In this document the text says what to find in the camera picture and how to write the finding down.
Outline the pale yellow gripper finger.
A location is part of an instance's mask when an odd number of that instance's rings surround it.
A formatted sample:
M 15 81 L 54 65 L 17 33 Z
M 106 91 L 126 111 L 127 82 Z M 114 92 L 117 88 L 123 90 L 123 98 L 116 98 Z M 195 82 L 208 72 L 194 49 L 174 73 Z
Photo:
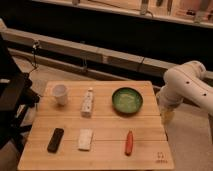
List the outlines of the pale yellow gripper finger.
M 162 114 L 162 122 L 164 125 L 169 124 L 174 117 L 173 111 L 166 111 Z

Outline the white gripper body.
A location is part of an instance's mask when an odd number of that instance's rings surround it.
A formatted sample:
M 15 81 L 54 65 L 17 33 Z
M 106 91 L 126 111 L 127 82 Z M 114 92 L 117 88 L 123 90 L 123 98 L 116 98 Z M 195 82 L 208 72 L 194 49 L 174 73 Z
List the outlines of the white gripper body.
M 161 112 L 173 110 L 179 105 L 179 95 L 168 86 L 163 86 L 156 94 L 156 97 Z

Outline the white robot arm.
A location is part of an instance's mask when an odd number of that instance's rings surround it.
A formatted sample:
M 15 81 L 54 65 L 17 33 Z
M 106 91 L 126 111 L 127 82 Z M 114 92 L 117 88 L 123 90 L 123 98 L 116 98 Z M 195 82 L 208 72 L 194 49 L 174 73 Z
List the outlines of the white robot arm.
M 189 61 L 168 69 L 163 76 L 165 85 L 156 94 L 162 122 L 168 124 L 174 109 L 183 99 L 203 108 L 213 117 L 213 87 L 203 81 L 205 66 L 199 61 Z

